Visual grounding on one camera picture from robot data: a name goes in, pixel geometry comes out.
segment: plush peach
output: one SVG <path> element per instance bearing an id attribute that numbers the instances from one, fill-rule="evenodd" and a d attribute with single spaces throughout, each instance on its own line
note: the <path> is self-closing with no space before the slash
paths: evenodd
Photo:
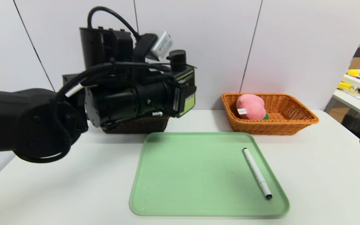
<path id="1" fill-rule="evenodd" d="M 266 116 L 265 102 L 254 94 L 243 94 L 237 99 L 237 108 L 244 108 L 247 114 L 240 115 L 241 119 L 263 120 Z"/>

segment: light green plastic tray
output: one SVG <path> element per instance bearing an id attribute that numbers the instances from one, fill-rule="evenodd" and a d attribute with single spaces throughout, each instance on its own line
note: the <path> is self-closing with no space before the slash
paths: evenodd
<path id="1" fill-rule="evenodd" d="M 267 200 L 243 154 L 248 148 L 273 194 Z M 153 133 L 130 197 L 137 215 L 283 215 L 287 196 L 254 139 L 243 132 Z"/>

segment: wicker basket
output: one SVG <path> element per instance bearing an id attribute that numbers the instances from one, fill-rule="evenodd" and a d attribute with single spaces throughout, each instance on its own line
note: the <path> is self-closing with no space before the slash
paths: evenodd
<path id="1" fill-rule="evenodd" d="M 144 117 L 121 124 L 114 130 L 103 129 L 107 134 L 149 134 L 163 132 L 168 125 L 169 116 Z"/>
<path id="2" fill-rule="evenodd" d="M 255 94 L 265 102 L 269 120 L 241 119 L 236 102 L 242 93 L 222 95 L 227 118 L 234 131 L 249 134 L 292 135 L 301 129 L 319 122 L 319 119 L 296 98 L 287 94 Z"/>

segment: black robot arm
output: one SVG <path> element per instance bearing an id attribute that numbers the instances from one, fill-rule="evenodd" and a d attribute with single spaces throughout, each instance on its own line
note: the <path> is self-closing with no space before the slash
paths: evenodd
<path id="1" fill-rule="evenodd" d="M 170 63 L 147 63 L 146 57 L 160 59 L 167 53 L 170 36 L 141 36 L 131 29 L 137 40 L 133 49 L 124 30 L 91 27 L 91 16 L 99 10 L 124 20 L 105 7 L 90 11 L 89 26 L 80 28 L 84 72 L 64 76 L 64 86 L 56 93 L 0 91 L 0 151 L 48 163 L 63 158 L 88 130 L 87 117 L 95 127 L 110 130 L 157 111 L 181 117 L 194 106 L 194 67 L 186 64 L 186 52 L 171 51 Z M 78 91 L 69 95 L 74 89 Z"/>

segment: white marker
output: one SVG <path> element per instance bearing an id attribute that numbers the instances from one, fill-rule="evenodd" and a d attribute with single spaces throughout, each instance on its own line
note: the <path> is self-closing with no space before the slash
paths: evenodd
<path id="1" fill-rule="evenodd" d="M 264 195 L 266 196 L 267 199 L 271 199 L 273 197 L 272 193 L 269 190 L 269 187 L 265 181 L 265 178 L 263 178 L 262 173 L 260 172 L 258 166 L 256 165 L 256 162 L 255 162 L 253 156 L 251 155 L 248 148 L 244 148 L 243 152 L 244 152 L 245 157 L 247 158 L 248 163 L 251 166 L 252 171 L 254 172 L 255 178 L 256 178 L 260 188 L 262 189 Z"/>

